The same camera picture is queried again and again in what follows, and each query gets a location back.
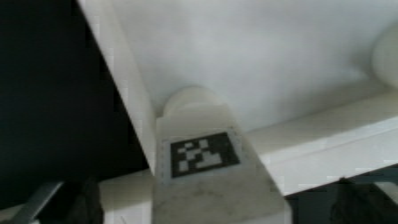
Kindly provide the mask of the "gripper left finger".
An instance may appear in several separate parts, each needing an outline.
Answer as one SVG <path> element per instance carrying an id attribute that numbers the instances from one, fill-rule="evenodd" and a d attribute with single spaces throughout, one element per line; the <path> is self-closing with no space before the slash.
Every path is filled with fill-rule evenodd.
<path id="1" fill-rule="evenodd" d="M 51 198 L 60 190 L 64 182 L 46 182 L 33 195 L 28 198 L 24 205 L 12 217 L 0 221 L 0 224 L 39 224 L 39 214 L 49 203 Z"/>

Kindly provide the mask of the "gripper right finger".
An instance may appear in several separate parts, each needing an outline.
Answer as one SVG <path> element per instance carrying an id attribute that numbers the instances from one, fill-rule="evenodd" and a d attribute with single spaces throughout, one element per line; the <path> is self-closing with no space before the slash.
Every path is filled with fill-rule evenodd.
<path id="1" fill-rule="evenodd" d="M 374 183 L 339 179 L 330 224 L 398 224 L 398 203 Z"/>

